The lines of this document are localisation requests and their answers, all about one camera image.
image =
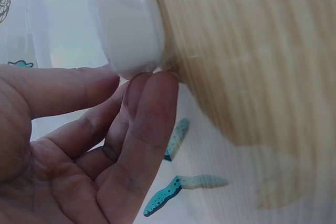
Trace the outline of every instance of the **teal fish print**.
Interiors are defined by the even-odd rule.
[[[34,66],[33,63],[27,63],[24,60],[19,60],[17,62],[9,61],[8,65],[15,65],[15,66],[22,67],[22,68],[32,68]]]
[[[172,162],[188,132],[189,125],[190,120],[188,118],[184,118],[178,122],[169,140],[168,147],[163,157],[164,160]]]
[[[158,191],[146,205],[143,215],[149,217],[160,210],[170,199],[174,198],[182,189],[218,188],[228,185],[224,178],[214,175],[199,175],[195,177],[175,176],[170,184]]]

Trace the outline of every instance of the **hand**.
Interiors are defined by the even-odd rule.
[[[173,130],[178,84],[161,72],[118,85],[107,67],[0,65],[0,223],[133,222]],[[93,106],[29,142],[32,119]]]

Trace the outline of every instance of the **white cap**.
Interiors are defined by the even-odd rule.
[[[102,49],[112,69],[131,79],[160,64],[164,31],[156,0],[91,0]]]

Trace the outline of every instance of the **wood grain surface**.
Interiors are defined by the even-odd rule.
[[[279,209],[317,187],[333,190],[336,0],[158,2],[163,68],[179,75],[224,141],[274,152],[280,172],[260,181],[259,209]],[[225,166],[207,156],[210,166]],[[258,158],[256,170],[274,169],[262,151]],[[288,159],[295,161],[291,172],[282,169]],[[221,200],[214,204],[220,209]]]

